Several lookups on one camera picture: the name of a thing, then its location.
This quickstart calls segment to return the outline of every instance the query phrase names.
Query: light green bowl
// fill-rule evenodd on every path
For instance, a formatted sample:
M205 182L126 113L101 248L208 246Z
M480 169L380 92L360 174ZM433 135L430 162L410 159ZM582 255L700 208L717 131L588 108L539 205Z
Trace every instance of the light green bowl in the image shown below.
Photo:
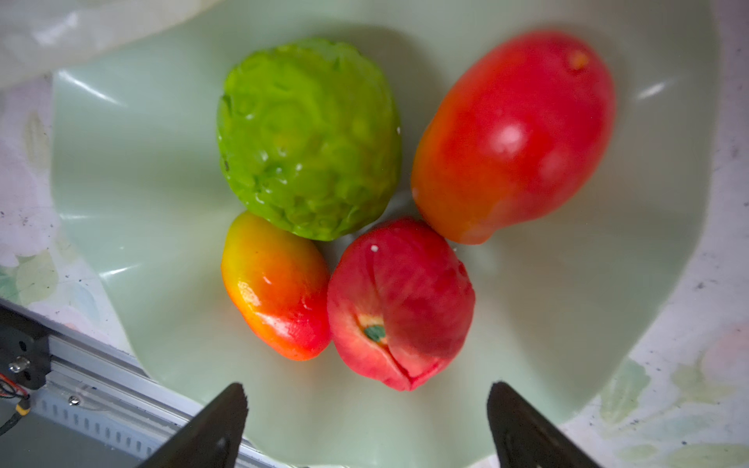
M536 222L461 247L476 318L447 371L398 393L329 347L280 357L231 304L219 263L242 206L219 170L216 104L253 50L322 36L384 69L403 118L404 177L449 86L491 47L553 26L588 40L619 93L616 134L582 192ZM509 381L561 422L653 321L700 233L717 46L707 1L229 0L55 77L52 185L130 343L164 386L208 402L241 382L246 435L293 464L456 468L494 450L485 399ZM340 253L352 237L326 246Z

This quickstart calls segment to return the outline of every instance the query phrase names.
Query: white plastic bag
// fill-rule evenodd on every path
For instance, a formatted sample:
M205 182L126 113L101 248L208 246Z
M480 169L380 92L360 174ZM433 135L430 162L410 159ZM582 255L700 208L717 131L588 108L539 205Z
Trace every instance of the white plastic bag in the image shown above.
M171 28L221 0L0 0L0 88Z

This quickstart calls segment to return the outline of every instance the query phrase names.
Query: floral tablecloth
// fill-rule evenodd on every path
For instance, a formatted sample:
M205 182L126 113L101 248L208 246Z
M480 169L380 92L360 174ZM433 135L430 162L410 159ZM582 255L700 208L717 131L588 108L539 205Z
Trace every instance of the floral tablecloth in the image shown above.
M607 468L749 467L749 1L713 5L723 86L703 238L616 376L562 427ZM0 94L0 297L129 352L52 207L51 116L48 76Z

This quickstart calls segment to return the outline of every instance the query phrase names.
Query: red wire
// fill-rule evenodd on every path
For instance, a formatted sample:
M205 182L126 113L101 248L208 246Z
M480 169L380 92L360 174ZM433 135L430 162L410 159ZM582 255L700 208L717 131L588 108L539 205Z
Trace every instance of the red wire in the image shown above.
M5 381L5 382L6 382L6 383L7 383L8 385L12 386L12 387L13 387L13 388L14 388L14 389L16 390L16 392L20 392L20 393L22 393L22 394L23 394L24 396L28 396L28 392L27 392L27 391L25 391L25 390L24 390L23 388L21 388L20 386L18 386L18 385L17 385L17 384L15 383L15 382L13 382L12 380L8 379L8 378L7 378L6 376L4 376L3 374L0 374L0 378L1 378L1 379L3 379L3 380L4 380L4 381Z

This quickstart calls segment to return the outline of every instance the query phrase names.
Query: green fruit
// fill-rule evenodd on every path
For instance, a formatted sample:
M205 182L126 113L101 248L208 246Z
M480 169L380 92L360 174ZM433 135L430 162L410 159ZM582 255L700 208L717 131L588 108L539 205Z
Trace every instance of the green fruit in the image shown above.
M375 221L401 172L395 99L346 43L310 39L255 52L219 102L221 169L252 213L334 240Z

